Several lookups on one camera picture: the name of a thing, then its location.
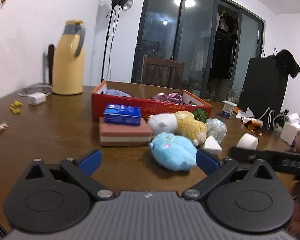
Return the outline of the blue plush toy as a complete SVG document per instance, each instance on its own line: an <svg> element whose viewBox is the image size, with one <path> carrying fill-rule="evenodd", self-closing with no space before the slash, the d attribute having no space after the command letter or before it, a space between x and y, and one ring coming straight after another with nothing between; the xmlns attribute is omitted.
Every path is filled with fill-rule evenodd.
<svg viewBox="0 0 300 240"><path fill-rule="evenodd" d="M188 171L197 165L197 148L186 137L162 132L149 143L156 162L171 171Z"/></svg>

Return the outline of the yellow white plush toy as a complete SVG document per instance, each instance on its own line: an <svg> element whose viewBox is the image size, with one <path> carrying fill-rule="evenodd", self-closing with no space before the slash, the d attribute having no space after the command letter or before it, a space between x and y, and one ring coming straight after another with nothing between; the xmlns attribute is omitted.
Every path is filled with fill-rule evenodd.
<svg viewBox="0 0 300 240"><path fill-rule="evenodd" d="M190 139L194 146L202 145L207 139L206 124L196 120L189 111L150 115L147 124L152 129L153 135L162 132L182 135Z"/></svg>

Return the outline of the blue tissue pack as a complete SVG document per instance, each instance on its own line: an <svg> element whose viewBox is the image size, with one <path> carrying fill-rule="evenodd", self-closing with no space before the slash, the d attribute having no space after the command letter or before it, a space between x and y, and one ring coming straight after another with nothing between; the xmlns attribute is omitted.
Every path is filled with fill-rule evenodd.
<svg viewBox="0 0 300 240"><path fill-rule="evenodd" d="M103 112L104 121L110 124L140 126L141 123L141 108L118 105L118 104L107 104Z"/></svg>

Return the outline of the purple satin scrunchie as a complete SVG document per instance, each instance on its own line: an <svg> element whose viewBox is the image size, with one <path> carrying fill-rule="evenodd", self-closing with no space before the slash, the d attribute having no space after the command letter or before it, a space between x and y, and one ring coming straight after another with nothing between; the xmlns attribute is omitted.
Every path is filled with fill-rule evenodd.
<svg viewBox="0 0 300 240"><path fill-rule="evenodd" d="M180 93L174 92L174 93L168 94L167 101L171 102L171 103L180 104L180 103L183 103L183 98L182 98L182 95Z"/></svg>
<svg viewBox="0 0 300 240"><path fill-rule="evenodd" d="M158 93L152 97L153 100L164 101L164 102L174 102L174 97L170 94Z"/></svg>

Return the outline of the lavender knitted cloth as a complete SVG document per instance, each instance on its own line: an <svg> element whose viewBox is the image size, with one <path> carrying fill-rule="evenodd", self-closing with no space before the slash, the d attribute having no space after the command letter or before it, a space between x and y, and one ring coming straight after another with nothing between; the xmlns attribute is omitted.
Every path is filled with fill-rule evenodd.
<svg viewBox="0 0 300 240"><path fill-rule="evenodd" d="M119 96L119 97L129 97L129 98L131 97L130 94L117 89L105 89L100 91L100 94Z"/></svg>

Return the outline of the white wedge sponge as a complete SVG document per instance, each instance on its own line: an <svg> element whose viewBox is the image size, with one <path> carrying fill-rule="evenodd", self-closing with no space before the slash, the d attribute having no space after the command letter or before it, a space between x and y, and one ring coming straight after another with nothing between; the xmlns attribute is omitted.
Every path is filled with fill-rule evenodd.
<svg viewBox="0 0 300 240"><path fill-rule="evenodd" d="M206 150L207 152L215 156L218 156L223 150L220 144L216 141L216 139L212 135L207 137L206 141L202 145L202 149Z"/></svg>

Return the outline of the pink layered sponge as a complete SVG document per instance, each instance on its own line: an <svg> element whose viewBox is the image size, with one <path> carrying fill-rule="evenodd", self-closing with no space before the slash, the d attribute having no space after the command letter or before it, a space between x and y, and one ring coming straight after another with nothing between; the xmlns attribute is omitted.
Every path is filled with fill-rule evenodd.
<svg viewBox="0 0 300 240"><path fill-rule="evenodd" d="M153 131L145 120L141 119L140 126L106 123L99 118L100 144L108 147L145 146L152 139Z"/></svg>

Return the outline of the clear bubble wrap ball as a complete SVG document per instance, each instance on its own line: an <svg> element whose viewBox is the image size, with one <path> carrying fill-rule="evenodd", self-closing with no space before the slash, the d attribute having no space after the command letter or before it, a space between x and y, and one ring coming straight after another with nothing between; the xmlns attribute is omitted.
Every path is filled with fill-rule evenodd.
<svg viewBox="0 0 300 240"><path fill-rule="evenodd" d="M205 124L207 127L207 137L213 136L214 139L220 144L227 134L226 124L217 118L209 118Z"/></svg>

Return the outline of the green pumpkin toy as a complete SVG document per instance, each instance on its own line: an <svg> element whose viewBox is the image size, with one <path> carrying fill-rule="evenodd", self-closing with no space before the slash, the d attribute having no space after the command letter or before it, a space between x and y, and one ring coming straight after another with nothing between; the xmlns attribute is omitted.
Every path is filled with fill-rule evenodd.
<svg viewBox="0 0 300 240"><path fill-rule="evenodd" d="M208 119L208 112L203 108L197 108L193 111L193 116L195 120L206 123Z"/></svg>

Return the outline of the small white blue carton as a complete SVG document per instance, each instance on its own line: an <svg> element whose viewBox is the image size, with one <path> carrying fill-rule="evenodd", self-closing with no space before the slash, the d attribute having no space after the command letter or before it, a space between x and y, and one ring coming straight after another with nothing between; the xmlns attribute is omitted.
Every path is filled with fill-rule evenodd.
<svg viewBox="0 0 300 240"><path fill-rule="evenodd" d="M224 118L230 119L234 112L234 108L237 106L237 104L227 101L227 100L224 100L223 103L224 103L224 107L222 110L222 116Z"/></svg>

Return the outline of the orange white object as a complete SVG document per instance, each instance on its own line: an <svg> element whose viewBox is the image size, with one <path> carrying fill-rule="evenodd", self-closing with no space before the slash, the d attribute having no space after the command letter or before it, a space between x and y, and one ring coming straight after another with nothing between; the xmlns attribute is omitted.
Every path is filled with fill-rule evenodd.
<svg viewBox="0 0 300 240"><path fill-rule="evenodd" d="M242 124L255 135L259 137L262 136L261 128L263 127L263 121L255 119L253 112L248 107L244 112L239 109L237 106L234 108L234 112L236 113L236 118L241 120Z"/></svg>

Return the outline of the black monitor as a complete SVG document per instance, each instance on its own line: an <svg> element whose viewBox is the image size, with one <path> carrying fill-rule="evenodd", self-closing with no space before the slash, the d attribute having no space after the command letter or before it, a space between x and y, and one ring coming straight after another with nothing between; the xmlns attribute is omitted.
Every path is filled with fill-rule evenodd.
<svg viewBox="0 0 300 240"><path fill-rule="evenodd" d="M273 57L251 58L238 108L250 109L256 119L264 119L267 109L273 110L275 115L280 114L288 76L287 68L279 67Z"/></svg>

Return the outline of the dark wooden chair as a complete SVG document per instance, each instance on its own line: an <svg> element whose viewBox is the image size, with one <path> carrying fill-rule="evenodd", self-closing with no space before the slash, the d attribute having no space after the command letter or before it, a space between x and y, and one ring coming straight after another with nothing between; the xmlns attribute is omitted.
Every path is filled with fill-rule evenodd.
<svg viewBox="0 0 300 240"><path fill-rule="evenodd" d="M181 88L185 62L162 57L143 56L141 84L167 88Z"/></svg>

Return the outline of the black garment on monitor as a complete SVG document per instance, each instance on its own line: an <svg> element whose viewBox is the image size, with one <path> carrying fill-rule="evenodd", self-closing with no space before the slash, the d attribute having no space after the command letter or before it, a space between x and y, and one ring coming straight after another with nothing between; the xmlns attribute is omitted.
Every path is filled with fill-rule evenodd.
<svg viewBox="0 0 300 240"><path fill-rule="evenodd" d="M277 53L276 64L281 68L285 68L293 79L300 73L300 66L294 59L292 53L286 49Z"/></svg>

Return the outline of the studio light on stand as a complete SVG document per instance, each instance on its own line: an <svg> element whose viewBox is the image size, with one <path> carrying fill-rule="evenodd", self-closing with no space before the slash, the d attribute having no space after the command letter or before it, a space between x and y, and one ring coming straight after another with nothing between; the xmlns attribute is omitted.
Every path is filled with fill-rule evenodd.
<svg viewBox="0 0 300 240"><path fill-rule="evenodd" d="M111 9L108 12L106 18L109 19L106 40L104 44L102 70L101 70L101 82L107 78L111 78L111 52L114 42L117 25L119 23L120 11L128 11L134 4L133 0L110 0Z"/></svg>

